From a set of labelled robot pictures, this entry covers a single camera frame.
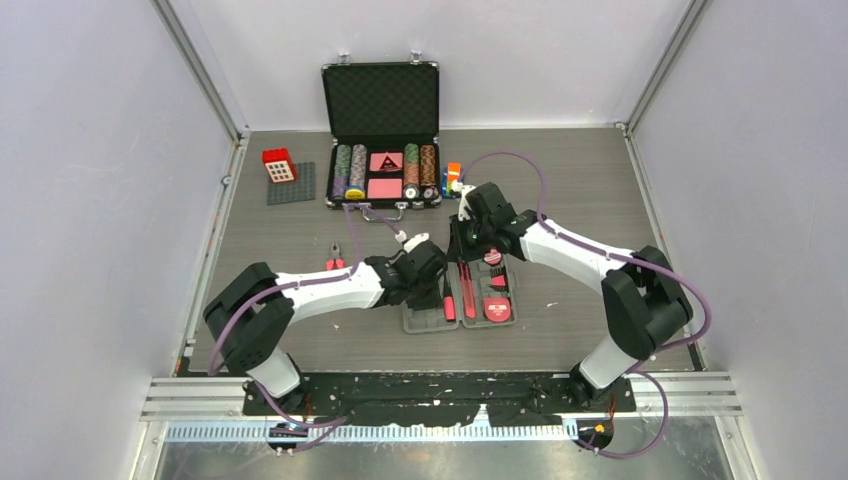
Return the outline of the black electrical tape roll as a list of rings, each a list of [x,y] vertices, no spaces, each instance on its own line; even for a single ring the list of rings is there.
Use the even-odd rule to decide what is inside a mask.
[[[492,248],[484,254],[483,261],[490,266],[498,266],[502,262],[502,254],[497,249]]]

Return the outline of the grey plastic tool case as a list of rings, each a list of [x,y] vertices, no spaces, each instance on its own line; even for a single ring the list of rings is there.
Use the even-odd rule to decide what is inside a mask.
[[[494,251],[482,260],[451,262],[437,283],[429,309],[402,306],[402,327],[408,334],[499,328],[515,324],[517,280],[507,260]]]

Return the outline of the red handled screwdriver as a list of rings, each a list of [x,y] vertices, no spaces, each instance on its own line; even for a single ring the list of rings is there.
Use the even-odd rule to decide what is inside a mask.
[[[442,308],[445,320],[453,323],[456,321],[455,301],[448,275],[442,280]]]

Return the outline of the red black pliers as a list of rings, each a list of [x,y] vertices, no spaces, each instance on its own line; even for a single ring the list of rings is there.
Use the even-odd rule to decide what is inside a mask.
[[[340,270],[346,267],[345,261],[342,258],[341,250],[337,242],[333,242],[329,249],[329,258],[325,263],[327,271]]]

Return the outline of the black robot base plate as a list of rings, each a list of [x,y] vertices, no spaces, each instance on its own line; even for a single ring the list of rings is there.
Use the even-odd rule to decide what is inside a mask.
[[[313,372],[275,402],[252,381],[242,389],[248,417],[283,411],[320,426],[468,426],[480,412],[495,427],[551,426],[566,414],[607,417],[636,409],[626,379],[593,397],[568,375],[542,371]]]

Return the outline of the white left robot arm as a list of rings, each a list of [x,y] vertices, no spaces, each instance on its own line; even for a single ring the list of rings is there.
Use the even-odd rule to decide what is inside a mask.
[[[215,340],[208,373],[246,375],[280,412],[296,413],[307,389],[279,345],[289,326],[349,309],[429,305],[446,269],[446,254],[426,234],[405,241],[393,256],[370,256],[337,270],[283,274],[265,262],[251,264],[203,312]]]

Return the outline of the red black bit holder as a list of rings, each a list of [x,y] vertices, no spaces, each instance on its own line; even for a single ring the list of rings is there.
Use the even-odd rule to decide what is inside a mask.
[[[490,269],[490,288],[499,292],[509,290],[507,270],[505,267],[501,266]]]

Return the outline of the red tape measure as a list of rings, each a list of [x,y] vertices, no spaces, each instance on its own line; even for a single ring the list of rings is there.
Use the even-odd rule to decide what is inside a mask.
[[[492,323],[505,323],[512,317],[512,304],[506,297],[485,297],[483,299],[484,318]]]

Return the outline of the red black utility knife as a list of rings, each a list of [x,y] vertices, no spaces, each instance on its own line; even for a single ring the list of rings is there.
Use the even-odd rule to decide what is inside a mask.
[[[466,262],[461,261],[458,264],[458,268],[463,292],[464,317],[472,321],[477,318],[473,279],[471,278],[469,265]]]

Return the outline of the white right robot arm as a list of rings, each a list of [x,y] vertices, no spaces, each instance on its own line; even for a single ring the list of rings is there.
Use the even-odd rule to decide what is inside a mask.
[[[603,301],[607,334],[566,381],[569,399],[596,410],[611,386],[648,360],[692,319],[693,308],[666,256],[646,246],[614,248],[570,232],[544,215],[517,212],[492,182],[452,184],[459,200],[451,249],[472,261],[492,251],[550,267],[589,287]]]

